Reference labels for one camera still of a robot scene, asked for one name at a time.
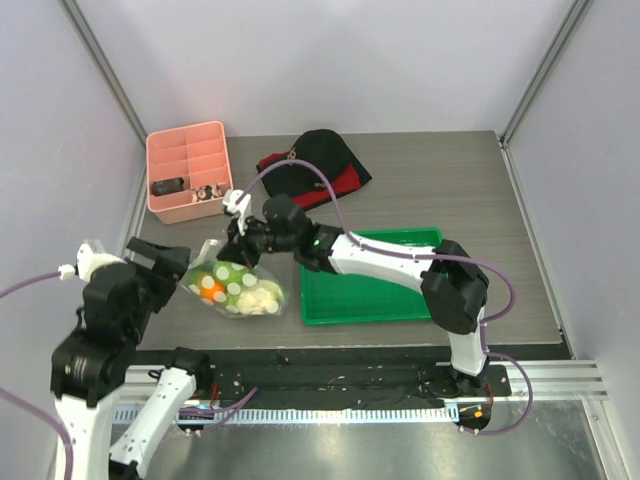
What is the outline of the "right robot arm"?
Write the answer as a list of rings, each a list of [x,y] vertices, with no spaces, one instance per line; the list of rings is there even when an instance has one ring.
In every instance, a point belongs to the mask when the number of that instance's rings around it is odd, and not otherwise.
[[[489,279],[458,243],[409,247],[371,240],[312,221],[285,195],[268,199],[257,219],[250,195],[230,190],[223,211],[231,222],[219,259],[254,267],[264,254],[287,253],[314,272],[360,275],[413,290],[422,295],[432,322],[448,335],[455,389],[472,395],[486,385],[489,359],[480,323]]]

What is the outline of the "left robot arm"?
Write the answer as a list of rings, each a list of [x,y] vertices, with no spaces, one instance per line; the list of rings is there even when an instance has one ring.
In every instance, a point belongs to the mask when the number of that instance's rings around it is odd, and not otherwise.
[[[83,303],[76,327],[51,357],[50,390],[64,426],[56,454],[59,479],[145,478],[179,409],[212,389],[208,355],[176,348],[138,416],[116,443],[110,441],[126,372],[149,319],[168,304],[191,256],[187,247],[137,237],[126,247],[151,266],[110,254],[98,241],[77,251],[73,272],[85,283]]]

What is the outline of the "clear zip top bag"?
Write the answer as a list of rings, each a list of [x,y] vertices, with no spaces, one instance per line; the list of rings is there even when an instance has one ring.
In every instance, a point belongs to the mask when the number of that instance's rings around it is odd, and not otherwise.
[[[204,303],[199,296],[201,288],[210,288],[214,283],[217,283],[214,274],[213,267],[218,260],[216,254],[222,247],[222,242],[216,239],[205,240],[201,246],[199,252],[193,257],[191,263],[182,277],[180,286],[195,295],[202,303]],[[243,277],[244,285],[240,287],[237,284],[231,284],[226,288],[227,298],[224,303],[216,303],[213,305],[206,304],[215,308],[219,313],[229,316],[231,318],[244,318],[251,316],[268,316],[279,315],[284,310],[287,304],[287,293],[282,284],[266,269],[256,266],[254,268],[247,268],[248,274]],[[236,307],[239,296],[245,291],[257,290],[259,288],[269,290],[276,294],[280,299],[280,310],[275,314],[267,315],[242,315]]]

